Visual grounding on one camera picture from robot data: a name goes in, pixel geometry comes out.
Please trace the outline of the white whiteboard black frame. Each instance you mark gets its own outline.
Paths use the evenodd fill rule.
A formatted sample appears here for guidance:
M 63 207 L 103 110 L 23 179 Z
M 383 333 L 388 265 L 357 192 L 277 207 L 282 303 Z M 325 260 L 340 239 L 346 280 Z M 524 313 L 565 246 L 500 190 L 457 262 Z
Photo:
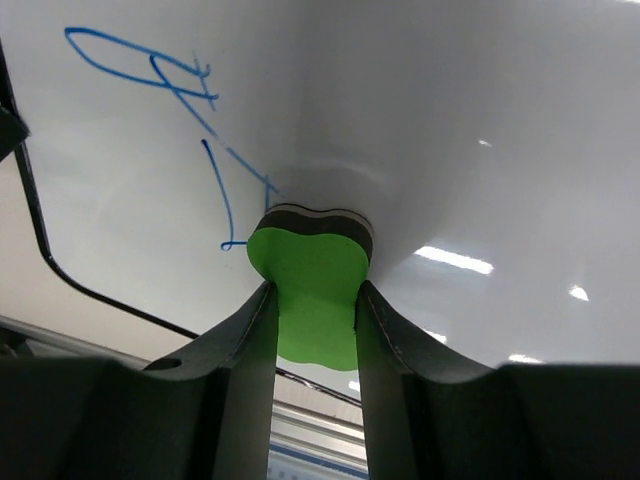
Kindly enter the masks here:
M 5 317 L 159 357 L 292 202 L 364 215 L 378 289 L 481 363 L 639 360 L 635 1 L 5 1 L 1 56 Z

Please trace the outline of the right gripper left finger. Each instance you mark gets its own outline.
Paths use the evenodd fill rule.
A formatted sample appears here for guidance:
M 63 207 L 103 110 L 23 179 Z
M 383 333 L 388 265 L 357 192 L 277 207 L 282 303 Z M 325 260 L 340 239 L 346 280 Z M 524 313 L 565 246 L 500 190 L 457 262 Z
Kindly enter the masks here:
M 277 291 L 265 283 L 142 370 L 106 357 L 5 360 L 1 475 L 262 479 L 277 340 Z

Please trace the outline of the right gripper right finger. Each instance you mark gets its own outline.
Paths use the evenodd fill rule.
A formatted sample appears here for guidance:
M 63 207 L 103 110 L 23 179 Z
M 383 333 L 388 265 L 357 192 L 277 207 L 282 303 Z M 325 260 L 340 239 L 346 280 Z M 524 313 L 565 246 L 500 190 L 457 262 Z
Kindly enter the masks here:
M 635 479 L 635 366 L 475 362 L 400 315 L 371 283 L 356 307 L 373 479 Z

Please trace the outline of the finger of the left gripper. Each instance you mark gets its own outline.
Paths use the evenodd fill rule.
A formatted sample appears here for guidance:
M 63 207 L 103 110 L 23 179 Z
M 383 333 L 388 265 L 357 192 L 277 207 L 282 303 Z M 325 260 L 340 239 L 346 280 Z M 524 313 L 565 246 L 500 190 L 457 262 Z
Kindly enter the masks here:
M 0 161 L 11 154 L 27 137 L 29 129 L 23 120 L 5 107 L 0 108 Z

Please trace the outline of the green whiteboard eraser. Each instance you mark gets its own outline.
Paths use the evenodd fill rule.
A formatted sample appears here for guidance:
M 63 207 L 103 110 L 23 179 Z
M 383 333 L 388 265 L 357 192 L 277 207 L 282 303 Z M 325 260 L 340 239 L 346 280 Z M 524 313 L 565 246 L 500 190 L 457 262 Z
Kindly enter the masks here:
M 277 289 L 280 357 L 338 372 L 358 369 L 356 299 L 373 249 L 373 227 L 356 212 L 292 203 L 266 211 L 246 250 Z

